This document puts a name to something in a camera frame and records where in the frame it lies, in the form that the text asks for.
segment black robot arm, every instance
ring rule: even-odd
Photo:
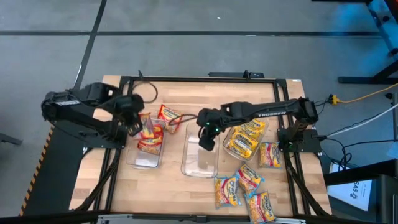
[[[315,104],[308,98],[258,105],[248,102],[234,102],[221,105],[220,110],[203,108],[199,111],[197,118],[197,125],[202,129],[199,134],[199,145],[210,151],[214,147],[215,136],[224,132],[226,128],[250,122],[254,118],[285,114],[291,114],[296,118],[296,122],[292,127],[286,129],[283,142],[292,141],[308,125],[318,121]]]
[[[101,108],[113,115],[112,121],[100,121],[76,110],[76,105]],[[137,95],[122,95],[119,88],[104,83],[92,83],[81,90],[49,92],[42,104],[42,116],[51,123],[70,121],[99,134],[108,142],[124,145],[126,129],[130,135],[142,129],[138,112],[144,109],[142,98]]]

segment food package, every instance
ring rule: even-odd
[[[239,147],[239,146],[235,145],[233,142],[231,142],[228,145],[228,149],[231,152],[233,152],[245,159],[248,159],[250,157],[250,155],[252,154],[252,151],[250,149],[248,149],[246,147]]]
[[[248,206],[251,223],[261,224],[276,219],[274,212],[272,211],[268,192],[255,194],[252,197],[248,197],[244,194],[244,198]]]
[[[154,133],[155,138],[140,140],[137,144],[137,148],[144,152],[159,155],[163,141],[163,129],[161,125],[155,125],[154,129],[155,129]]]
[[[255,194],[260,183],[265,181],[263,177],[246,164],[243,164],[238,171],[236,171],[236,175],[239,176],[239,186],[243,188],[248,197]]]
[[[263,142],[260,145],[259,166],[265,168],[281,169],[280,163],[279,142]]]
[[[166,122],[166,130],[170,133],[176,132],[176,130],[180,127],[180,121],[182,117],[179,117],[173,121],[174,125],[170,125],[170,121],[174,118],[181,116],[180,113],[166,107],[165,105],[160,106],[159,114],[157,115],[157,119],[161,119]]]
[[[216,208],[242,205],[236,191],[238,176],[215,178]]]
[[[235,132],[232,135],[232,142],[239,147],[246,147],[248,148],[250,151],[253,151],[257,145],[258,142],[253,139],[250,138],[250,136],[246,135],[245,133],[239,131],[239,132]]]
[[[142,131],[139,132],[140,139],[150,139],[155,137],[154,125],[150,119],[150,113],[139,115],[142,123]]]
[[[242,126],[252,128],[255,130],[264,130],[264,128],[266,127],[266,123],[258,119],[253,119],[250,122],[243,124]]]

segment gray floor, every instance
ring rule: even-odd
[[[100,0],[0,0],[0,30],[91,30]],[[311,0],[109,1],[99,30],[377,31],[363,4]],[[20,147],[0,144],[0,217],[17,215],[49,125],[40,115],[48,91],[75,81],[88,37],[0,37],[0,132],[21,138]],[[371,76],[392,62],[378,37],[97,37],[83,84],[103,75],[207,76],[208,72],[264,72],[298,78],[306,95],[330,93],[349,100],[383,85],[340,85],[337,76]],[[383,94],[326,108],[317,123],[328,134],[386,110]],[[343,144],[392,138],[391,115],[367,128],[336,136]],[[333,142],[322,143],[340,158]],[[352,162],[389,159],[391,144],[352,147]]]

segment wire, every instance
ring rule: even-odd
[[[180,122],[174,122],[174,123],[172,124],[173,121],[175,121],[176,119],[182,118],[182,117],[184,117],[184,116],[193,116],[193,117],[192,117],[192,118],[185,119],[185,120],[180,121]],[[169,125],[171,125],[171,126],[173,126],[173,125],[178,125],[178,124],[182,124],[182,123],[185,123],[185,122],[187,122],[187,121],[190,121],[190,120],[193,120],[193,119],[197,119],[197,118],[198,118],[198,116],[195,115],[195,114],[183,114],[183,115],[180,115],[180,116],[177,116],[177,117],[171,119],[171,120],[169,121]]]
[[[396,140],[379,140],[379,141],[366,141],[366,142],[357,142],[357,143],[354,143],[354,144],[350,144],[350,145],[347,145],[347,146],[345,146],[344,148],[347,148],[347,147],[351,147],[351,146],[356,146],[356,145],[359,145],[359,144],[369,144],[369,143],[380,143],[380,142],[395,142]]]
[[[140,83],[138,83],[137,85],[135,85],[135,86],[133,86],[131,88],[131,93],[134,91],[135,87],[137,87],[139,85],[142,85],[142,84],[150,84],[152,87],[154,87],[154,89],[155,89],[155,97],[154,97],[154,99],[150,100],[150,101],[144,101],[144,103],[153,103],[157,99],[158,91],[157,91],[156,86],[153,83],[151,83],[151,82],[140,82]]]
[[[344,132],[346,132],[346,131],[350,131],[350,130],[352,130],[352,129],[356,129],[356,128],[359,128],[359,127],[361,127],[361,126],[363,126],[363,125],[365,125],[365,124],[368,124],[369,122],[372,122],[372,121],[374,121],[375,119],[378,119],[378,118],[380,118],[381,116],[385,115],[386,113],[388,113],[390,110],[396,108],[397,106],[398,106],[398,104],[396,104],[396,105],[390,107],[390,108],[389,108],[388,110],[386,110],[385,112],[383,112],[383,113],[381,113],[381,114],[375,116],[374,118],[372,118],[372,119],[370,119],[370,120],[368,120],[368,121],[366,121],[366,122],[363,122],[363,123],[361,123],[361,124],[359,124],[359,125],[357,125],[357,126],[354,126],[354,127],[352,127],[352,128],[348,128],[348,129],[346,129],[346,130],[338,131],[338,132],[333,133],[333,134],[329,134],[328,137],[332,137],[332,136],[335,136],[335,135],[337,135],[337,134],[341,134],[341,133],[344,133]]]
[[[336,140],[336,139],[329,139],[329,138],[327,138],[327,139],[325,139],[325,140],[331,140],[331,141],[337,142],[337,143],[340,144],[340,146],[342,146],[341,151],[343,152],[343,157],[342,157],[340,160],[332,159],[332,158],[322,149],[322,151],[325,153],[325,155],[329,158],[329,160],[330,160],[332,163],[339,165],[339,166],[338,166],[338,171],[340,171],[340,167],[341,167],[343,170],[346,170],[346,166],[347,166],[347,165],[354,165],[354,166],[359,167],[359,166],[356,165],[356,164],[350,163],[350,161],[351,161],[352,158],[353,158],[353,155],[352,155],[352,153],[350,153],[350,152],[349,152],[349,153],[346,153],[346,148],[351,147],[351,146],[357,146],[357,145],[359,145],[359,144],[380,143],[380,142],[395,142],[395,140],[365,141],[365,142],[357,142],[357,143],[354,143],[354,144],[349,144],[349,145],[347,145],[347,146],[344,146],[341,142],[339,142],[339,141]]]
[[[351,153],[346,153],[346,149],[343,145],[343,143],[341,143],[340,141],[336,140],[336,139],[325,139],[325,140],[330,140],[330,141],[334,141],[337,142],[338,144],[340,144],[341,146],[341,151],[343,152],[343,157],[340,159],[340,161],[333,159],[330,160],[332,163],[334,164],[338,164],[338,170],[340,171],[340,167],[343,168],[343,170],[346,170],[346,165],[348,164],[348,162],[353,158],[353,155]]]
[[[338,160],[332,159],[332,158],[325,152],[325,150],[323,150],[323,149],[321,149],[321,150],[322,150],[322,152],[325,154],[325,156],[327,156],[327,158],[330,160],[331,163],[336,164],[336,165],[339,165],[339,171],[340,171],[340,167],[342,167],[342,164],[340,164],[340,162],[339,162]],[[356,165],[356,164],[353,164],[353,163],[350,163],[350,162],[348,162],[346,165],[359,167],[359,165]]]
[[[395,86],[397,86],[397,85],[398,85],[398,83],[395,83],[395,84],[393,84],[392,86],[389,86],[389,87],[387,87],[387,88],[385,88],[385,89],[382,89],[382,90],[379,90],[379,91],[375,91],[374,93],[368,94],[368,95],[366,95],[366,96],[359,97],[359,98],[357,98],[357,99],[349,100],[349,101],[343,101],[343,100],[339,100],[339,99],[338,99],[337,102],[338,102],[338,103],[352,103],[352,102],[355,102],[355,101],[358,101],[358,100],[363,100],[363,99],[365,99],[365,98],[367,98],[367,97],[369,97],[369,96],[373,96],[373,95],[375,95],[375,94],[378,94],[378,93],[384,92],[384,91],[386,91],[386,90],[389,90],[389,89],[391,89],[391,88],[393,88],[393,87],[395,87]]]
[[[344,129],[346,129],[346,128],[350,128],[350,127],[352,127],[352,126],[354,126],[354,125],[356,125],[356,124],[360,124],[360,123],[362,123],[362,122],[365,122],[365,121],[367,121],[367,120],[370,120],[370,119],[376,117],[376,116],[379,115],[379,114],[381,114],[381,113],[378,113],[378,114],[376,114],[376,115],[374,115],[374,116],[372,116],[372,117],[370,117],[370,118],[366,118],[366,119],[364,119],[364,120],[362,120],[362,121],[360,121],[360,122],[353,123],[353,124],[350,125],[350,126],[345,126],[345,127],[341,128],[341,129],[339,129],[339,130],[337,130],[337,131],[333,131],[332,133],[327,134],[327,135],[329,136],[329,135],[334,134],[334,133],[336,133],[336,132],[338,132],[338,131],[344,130]]]
[[[322,106],[321,112],[318,113],[318,116],[321,115],[321,113],[322,113],[323,110],[325,109],[326,102],[324,102],[322,105],[323,105],[323,106]]]

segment wooden tabletop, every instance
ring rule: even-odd
[[[119,80],[120,76],[114,75],[106,75],[103,78],[104,83],[117,87]],[[152,104],[145,105],[144,109],[144,112],[152,114],[157,114],[161,104],[181,113],[197,114],[202,108],[220,108],[221,104],[233,101],[251,103],[275,101],[272,85],[265,83],[153,82],[153,84],[157,87],[159,96]],[[287,80],[287,86],[290,98],[304,96],[301,80]],[[134,92],[140,94],[144,100],[150,100],[154,96],[154,90],[149,85],[138,86]],[[282,89],[279,92],[283,100]],[[111,115],[103,110],[96,110],[94,117],[103,121],[111,119]],[[158,169],[140,170],[128,165],[126,155],[131,141],[130,139],[127,141],[126,148],[121,153],[112,212],[248,215],[241,189],[238,190],[238,195],[243,203],[242,206],[216,210],[214,180],[188,177],[181,173],[186,125],[182,124],[175,134],[166,134],[162,161]],[[270,117],[269,129],[263,141],[276,142],[278,127],[277,117]],[[242,163],[222,148],[225,136],[226,132],[220,136],[218,176],[233,175]],[[307,188],[322,208],[331,213],[320,161],[312,153],[300,153],[300,155]],[[103,157],[104,149],[93,149],[81,161],[70,209],[79,206],[97,184]],[[284,163],[282,170],[260,169],[256,156],[248,162],[248,166],[266,179],[257,192],[269,191],[274,213],[277,216],[291,216],[292,208]],[[297,186],[295,188],[298,210],[303,213],[301,194],[299,188]],[[104,187],[100,208],[104,208],[107,192],[108,185]]]

